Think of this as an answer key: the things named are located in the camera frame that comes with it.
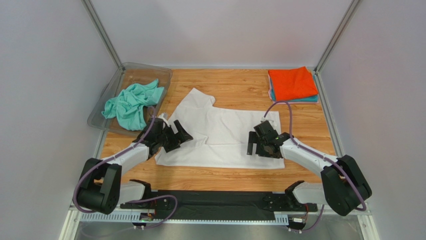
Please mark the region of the white t shirt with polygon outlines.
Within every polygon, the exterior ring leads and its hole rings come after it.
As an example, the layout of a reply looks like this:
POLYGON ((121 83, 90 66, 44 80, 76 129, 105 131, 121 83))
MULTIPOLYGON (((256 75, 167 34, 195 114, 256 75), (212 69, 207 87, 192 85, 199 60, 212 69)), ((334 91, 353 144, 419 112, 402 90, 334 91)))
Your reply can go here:
POLYGON ((168 121, 178 120, 193 137, 178 149, 161 149, 157 165, 233 169, 283 169, 281 158, 248 155, 249 132, 261 123, 263 111, 215 107, 216 99, 193 88, 168 121))

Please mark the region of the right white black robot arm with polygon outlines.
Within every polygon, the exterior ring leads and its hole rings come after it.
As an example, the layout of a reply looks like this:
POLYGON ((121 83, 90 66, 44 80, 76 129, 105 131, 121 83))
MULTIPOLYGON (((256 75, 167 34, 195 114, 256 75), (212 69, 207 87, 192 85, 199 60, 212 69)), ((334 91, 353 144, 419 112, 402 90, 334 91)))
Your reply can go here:
POLYGON ((320 177, 320 183, 300 180, 285 190, 299 205, 328 205, 340 216, 367 209, 366 200, 373 192, 350 155, 338 157, 317 151, 290 133, 279 134, 268 120, 249 132, 247 154, 290 160, 320 177))

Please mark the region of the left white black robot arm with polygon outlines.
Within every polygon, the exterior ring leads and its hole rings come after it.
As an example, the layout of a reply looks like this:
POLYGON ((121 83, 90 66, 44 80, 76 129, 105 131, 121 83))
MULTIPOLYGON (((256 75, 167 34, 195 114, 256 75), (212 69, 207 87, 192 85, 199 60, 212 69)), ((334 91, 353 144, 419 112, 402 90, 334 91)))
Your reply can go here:
POLYGON ((148 184, 140 180, 122 183, 122 176, 158 151, 174 151, 193 139, 178 120, 169 124, 162 116, 152 116, 127 148, 85 162, 74 189, 74 206, 83 213, 109 215, 119 205, 144 201, 148 184))

